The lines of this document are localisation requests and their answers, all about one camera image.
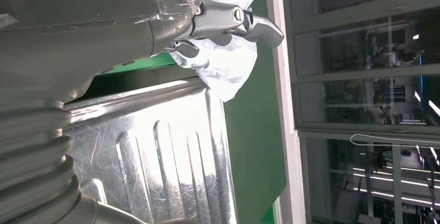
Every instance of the shiny metal edge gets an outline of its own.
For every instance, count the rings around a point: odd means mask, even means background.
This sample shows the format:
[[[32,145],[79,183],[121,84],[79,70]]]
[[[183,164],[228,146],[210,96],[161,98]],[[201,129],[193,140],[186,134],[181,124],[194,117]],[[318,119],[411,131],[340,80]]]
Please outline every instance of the shiny metal edge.
[[[64,110],[70,111],[72,114],[71,123],[85,121],[91,118],[96,118],[112,111],[121,109],[124,103],[135,98],[145,98],[146,101],[153,102],[153,96],[164,93],[176,92],[179,90],[188,90],[191,88],[204,87],[203,81],[199,78],[188,78],[177,80],[169,83],[141,88],[124,93],[113,94],[109,96],[99,97],[87,101],[66,104]]]
[[[168,110],[174,101],[178,108]],[[173,120],[157,120],[162,112],[174,114],[185,103],[192,109],[180,115],[187,113],[188,122],[195,121],[186,125],[193,131],[173,131]],[[72,123],[64,134],[73,137],[70,154],[85,193],[152,224],[183,217],[238,223],[223,103],[200,79],[68,104],[65,109],[71,111]],[[195,117],[188,114],[194,111]],[[188,134],[183,146],[182,137],[175,135],[182,131]],[[148,135],[154,135],[153,141]],[[192,183],[182,184],[191,178]]]

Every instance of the metal panel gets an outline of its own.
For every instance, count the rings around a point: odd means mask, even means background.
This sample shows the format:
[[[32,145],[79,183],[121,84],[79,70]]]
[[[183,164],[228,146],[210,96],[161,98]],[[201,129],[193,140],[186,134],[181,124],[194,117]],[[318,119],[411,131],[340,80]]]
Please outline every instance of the metal panel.
[[[385,69],[372,69],[367,71],[352,71],[342,73],[330,73],[322,75],[298,76],[292,80],[292,83],[323,82],[334,80],[351,79],[370,79],[370,78],[388,78],[409,75],[429,75],[440,73],[440,64],[423,65],[414,67],[396,67]]]
[[[413,125],[381,125],[381,124],[347,124],[347,123],[318,123],[318,122],[302,122],[297,124],[298,130],[318,129],[328,132],[382,132],[382,133],[404,133],[404,134],[440,134],[438,127],[422,127]]]
[[[296,20],[293,35],[440,6],[438,0],[381,0]]]
[[[393,146],[393,158],[401,157],[401,148]],[[402,211],[402,173],[400,159],[393,159],[393,194],[394,194],[394,220],[396,224],[403,223]]]
[[[237,223],[223,104],[200,79],[66,108],[84,193],[146,223]]]
[[[409,145],[413,146],[414,141],[417,141],[419,146],[427,147],[440,147],[438,137],[433,135],[416,135],[416,134],[394,134],[384,132],[363,132],[361,135],[353,136],[353,131],[345,132],[340,130],[317,130],[299,131],[300,137],[310,138],[322,138],[322,139],[341,139],[352,140],[360,142],[374,142],[374,143],[386,143],[394,145]]]

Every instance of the green wall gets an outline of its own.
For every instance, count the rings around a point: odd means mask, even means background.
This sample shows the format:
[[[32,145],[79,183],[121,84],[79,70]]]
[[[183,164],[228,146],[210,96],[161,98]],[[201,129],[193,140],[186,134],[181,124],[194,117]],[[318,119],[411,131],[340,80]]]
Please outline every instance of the green wall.
[[[252,10],[267,16],[266,0]],[[260,223],[286,186],[272,49],[258,45],[255,68],[225,114],[239,221]]]

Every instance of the fluorescent light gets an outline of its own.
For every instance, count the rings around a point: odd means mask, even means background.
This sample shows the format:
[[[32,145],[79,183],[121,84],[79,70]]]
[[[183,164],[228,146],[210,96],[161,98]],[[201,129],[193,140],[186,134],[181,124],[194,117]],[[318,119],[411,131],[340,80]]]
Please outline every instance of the fluorescent light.
[[[432,109],[434,110],[434,112],[440,116],[440,108],[438,108],[434,102],[429,101],[429,106],[432,107]]]
[[[416,99],[420,102],[420,96],[419,96],[419,94],[417,93],[417,91],[414,91],[414,95],[416,96]]]
[[[434,148],[431,147],[431,153],[434,156],[435,160],[437,160],[437,153],[435,152]]]
[[[358,188],[353,188],[354,191],[360,191],[360,192],[367,192],[367,190],[365,189],[358,189]],[[378,194],[378,195],[383,195],[385,197],[394,197],[394,195],[392,194],[385,194],[382,192],[377,192],[377,191],[373,191],[372,194]],[[412,201],[412,202],[419,202],[419,203],[425,203],[425,204],[432,204],[432,202],[428,202],[428,201],[422,201],[422,200],[418,200],[418,199],[413,199],[413,198],[407,198],[407,197],[402,197],[402,200],[407,200],[407,201]],[[440,203],[434,203],[435,206],[440,206]]]
[[[385,173],[385,172],[381,172],[381,171],[374,171],[374,173],[382,174],[382,175],[389,175],[389,176],[392,176],[392,175],[393,175],[393,174],[391,174],[391,173]]]

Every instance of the gray robot arm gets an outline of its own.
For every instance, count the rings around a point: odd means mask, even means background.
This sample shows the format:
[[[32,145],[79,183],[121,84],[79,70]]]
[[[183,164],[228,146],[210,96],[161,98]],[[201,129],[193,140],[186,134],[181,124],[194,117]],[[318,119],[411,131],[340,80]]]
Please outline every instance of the gray robot arm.
[[[188,2],[0,0],[0,15],[16,20],[0,26],[1,224],[143,223],[80,192],[62,107],[113,66],[161,51],[196,56],[191,39],[227,45],[237,35],[275,47],[284,38],[238,6]]]

